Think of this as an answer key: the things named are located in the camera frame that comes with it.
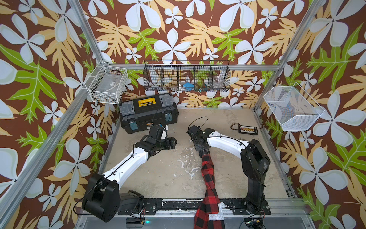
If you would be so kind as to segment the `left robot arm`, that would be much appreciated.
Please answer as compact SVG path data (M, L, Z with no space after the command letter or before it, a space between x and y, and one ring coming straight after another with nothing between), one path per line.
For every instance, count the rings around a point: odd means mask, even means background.
M109 222L116 214L134 218L142 214L144 196L136 191L120 193L120 189L142 164L162 150L175 149L176 144L174 137L167 136L165 127L151 127L149 134L134 144L131 153L121 162L89 179L86 194L82 198L82 209L104 222Z

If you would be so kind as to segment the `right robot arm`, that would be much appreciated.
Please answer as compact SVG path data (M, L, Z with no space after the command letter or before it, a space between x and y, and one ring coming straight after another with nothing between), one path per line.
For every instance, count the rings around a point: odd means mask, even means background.
M198 126L189 127L187 134L201 158L210 154L210 148L218 148L241 159L243 172L248 177L245 210L251 214L259 213L265 203L265 177L271 163L259 141L240 141L211 128L201 130Z

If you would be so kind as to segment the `red plaid sleeve forearm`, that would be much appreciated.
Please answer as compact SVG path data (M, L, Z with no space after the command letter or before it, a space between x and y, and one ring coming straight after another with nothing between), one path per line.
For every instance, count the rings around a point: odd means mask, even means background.
M206 192L194 216L194 229L224 229L224 219L218 218L221 202L215 189L214 165L210 154L202 156L201 173Z

